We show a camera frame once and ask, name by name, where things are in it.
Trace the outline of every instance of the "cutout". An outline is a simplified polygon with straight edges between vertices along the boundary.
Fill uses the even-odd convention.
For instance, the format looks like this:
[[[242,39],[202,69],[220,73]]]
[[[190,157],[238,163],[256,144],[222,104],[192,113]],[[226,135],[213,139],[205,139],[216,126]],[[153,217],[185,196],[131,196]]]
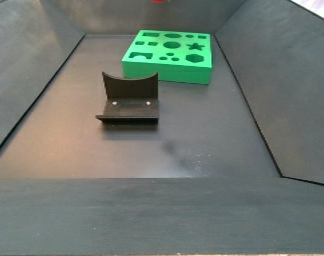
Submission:
[[[200,51],[202,51],[202,47],[205,47],[205,45],[200,45],[198,43],[188,44],[188,46],[189,46],[189,50],[200,50]]]
[[[198,55],[198,54],[189,54],[186,56],[186,60],[193,62],[193,63],[198,63],[198,62],[202,62],[204,61],[204,56]]]
[[[149,37],[159,37],[159,33],[153,33],[153,32],[145,32],[143,36],[149,36]]]
[[[177,49],[181,47],[181,44],[178,42],[166,42],[163,46],[169,49]]]
[[[135,58],[138,56],[143,56],[147,60],[150,60],[153,58],[153,53],[131,52],[129,58]]]
[[[180,35],[180,34],[165,34],[165,36],[169,38],[181,38],[182,37],[182,35]]]

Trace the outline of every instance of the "circular hole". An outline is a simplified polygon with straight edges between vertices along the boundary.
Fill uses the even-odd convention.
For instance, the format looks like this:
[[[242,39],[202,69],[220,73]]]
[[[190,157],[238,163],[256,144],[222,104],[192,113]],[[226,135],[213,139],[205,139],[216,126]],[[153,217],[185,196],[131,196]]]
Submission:
[[[165,34],[169,38],[181,38],[182,36],[180,34]]]
[[[166,42],[163,46],[169,49],[177,49],[181,47],[181,44],[178,42]]]

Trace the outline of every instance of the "star-shaped hole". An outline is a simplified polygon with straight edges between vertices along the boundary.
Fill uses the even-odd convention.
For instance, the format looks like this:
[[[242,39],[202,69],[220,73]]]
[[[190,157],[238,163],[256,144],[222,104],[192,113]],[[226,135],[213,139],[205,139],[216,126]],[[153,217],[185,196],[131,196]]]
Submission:
[[[202,51],[202,47],[205,47],[205,45],[200,45],[198,43],[188,44],[188,46],[189,46],[189,50],[200,50],[200,51]]]

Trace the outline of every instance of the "green foam block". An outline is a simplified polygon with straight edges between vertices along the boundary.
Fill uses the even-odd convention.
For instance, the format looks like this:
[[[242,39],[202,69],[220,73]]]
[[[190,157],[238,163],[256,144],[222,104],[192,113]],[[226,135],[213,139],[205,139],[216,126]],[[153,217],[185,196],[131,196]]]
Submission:
[[[141,30],[122,59],[127,78],[158,73],[159,80],[209,84],[210,35]]]

